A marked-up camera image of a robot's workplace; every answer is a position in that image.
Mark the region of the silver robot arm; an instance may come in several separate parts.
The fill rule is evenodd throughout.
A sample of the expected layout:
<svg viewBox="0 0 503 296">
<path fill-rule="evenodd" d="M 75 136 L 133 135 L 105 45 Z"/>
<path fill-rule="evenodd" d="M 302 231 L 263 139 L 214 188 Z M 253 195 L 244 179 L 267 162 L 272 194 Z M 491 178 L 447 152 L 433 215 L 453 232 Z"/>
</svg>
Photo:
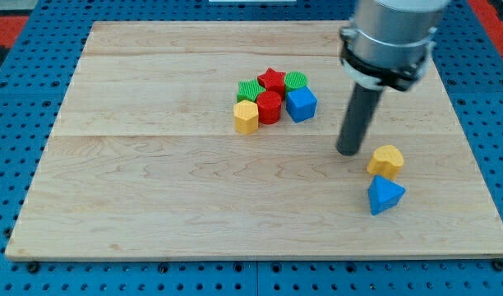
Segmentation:
<svg viewBox="0 0 503 296">
<path fill-rule="evenodd" d="M 434 36 L 450 0 L 358 0 L 339 29 L 340 62 L 368 90 L 406 91 L 427 72 Z"/>
</svg>

